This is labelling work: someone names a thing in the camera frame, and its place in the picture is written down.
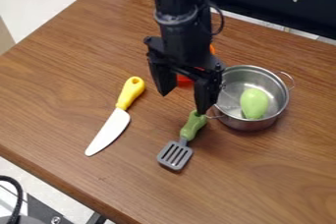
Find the white floor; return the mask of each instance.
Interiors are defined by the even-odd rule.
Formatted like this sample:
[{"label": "white floor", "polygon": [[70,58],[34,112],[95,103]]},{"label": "white floor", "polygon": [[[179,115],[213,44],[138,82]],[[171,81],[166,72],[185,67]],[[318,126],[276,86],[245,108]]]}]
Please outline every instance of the white floor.
[{"label": "white floor", "polygon": [[[3,18],[15,41],[20,42],[75,1],[76,0],[0,0],[0,16]],[[230,12],[225,12],[225,15],[271,28],[284,29],[281,26]],[[318,38],[317,35],[293,29],[291,29],[291,32],[312,39]],[[1,157],[0,174],[16,178],[22,183],[24,189],[29,194],[61,212],[76,224],[84,224],[92,214],[92,210],[65,196]]]}]

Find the metal pot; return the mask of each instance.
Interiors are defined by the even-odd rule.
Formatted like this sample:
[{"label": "metal pot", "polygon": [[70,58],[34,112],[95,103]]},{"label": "metal pot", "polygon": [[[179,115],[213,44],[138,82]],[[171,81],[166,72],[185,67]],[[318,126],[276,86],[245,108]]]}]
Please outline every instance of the metal pot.
[{"label": "metal pot", "polygon": [[[293,83],[287,88],[285,83],[274,73],[252,65],[237,65],[229,67],[223,74],[223,88],[218,96],[213,111],[225,125],[241,131],[258,131],[271,126],[283,113],[289,102],[289,90],[294,87],[293,78],[285,72]],[[240,106],[240,98],[248,88],[263,90],[269,100],[266,113],[261,119],[244,118]]]}]

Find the spatula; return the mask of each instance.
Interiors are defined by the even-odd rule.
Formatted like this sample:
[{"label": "spatula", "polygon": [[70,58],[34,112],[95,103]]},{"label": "spatula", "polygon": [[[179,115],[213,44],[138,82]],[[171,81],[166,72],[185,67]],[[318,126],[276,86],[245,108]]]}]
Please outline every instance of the spatula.
[{"label": "spatula", "polygon": [[157,161],[165,168],[180,172],[193,155],[187,147],[188,141],[195,138],[196,133],[206,124],[206,116],[198,115],[194,110],[189,115],[187,124],[181,129],[179,141],[169,141],[157,155]]}]

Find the knife handle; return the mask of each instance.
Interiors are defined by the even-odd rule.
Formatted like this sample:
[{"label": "knife handle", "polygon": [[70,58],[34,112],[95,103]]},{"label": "knife handle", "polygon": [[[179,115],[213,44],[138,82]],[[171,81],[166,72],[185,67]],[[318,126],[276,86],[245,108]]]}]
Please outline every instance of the knife handle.
[{"label": "knife handle", "polygon": [[123,90],[119,95],[116,107],[122,110],[127,110],[131,106],[133,101],[136,100],[137,97],[143,93],[144,88],[144,81],[141,78],[129,78],[125,82]]}]

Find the black cable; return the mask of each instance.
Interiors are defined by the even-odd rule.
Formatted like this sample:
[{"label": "black cable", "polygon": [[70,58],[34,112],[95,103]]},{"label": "black cable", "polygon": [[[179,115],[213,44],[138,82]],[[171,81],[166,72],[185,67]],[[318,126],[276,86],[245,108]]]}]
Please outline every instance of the black cable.
[{"label": "black cable", "polygon": [[0,181],[5,181],[5,182],[8,182],[8,183],[12,184],[18,192],[17,204],[14,207],[14,211],[13,211],[11,217],[9,218],[7,224],[19,224],[20,210],[21,210],[21,206],[23,205],[23,201],[24,201],[23,188],[21,187],[19,182],[17,182],[15,179],[13,179],[11,177],[0,175]]},{"label": "black cable", "polygon": [[209,31],[208,28],[206,28],[204,24],[201,24],[201,28],[202,28],[205,32],[207,32],[207,33],[211,34],[212,36],[214,36],[214,35],[219,34],[219,33],[224,29],[224,26],[225,26],[225,18],[224,18],[224,15],[223,15],[222,11],[220,10],[220,8],[219,8],[216,4],[214,4],[213,2],[211,2],[211,1],[209,1],[209,0],[205,0],[205,4],[206,4],[206,5],[203,5],[203,7],[200,8],[200,10],[202,10],[202,9],[205,8],[205,7],[211,7],[211,8],[213,8],[214,10],[216,10],[216,12],[218,13],[218,15],[219,15],[219,17],[220,17],[220,25],[219,25],[219,28],[218,28],[218,30],[217,30],[216,32],[211,32],[211,31]]},{"label": "black cable", "polygon": [[219,17],[220,17],[220,26],[219,26],[219,28],[218,28],[218,30],[216,32],[212,33],[212,35],[217,35],[217,34],[219,34],[224,29],[225,18],[224,18],[224,15],[223,15],[222,11],[220,10],[220,8],[215,3],[207,0],[207,4],[209,5],[209,7],[213,8],[214,10],[216,10],[217,13],[219,14]]}]

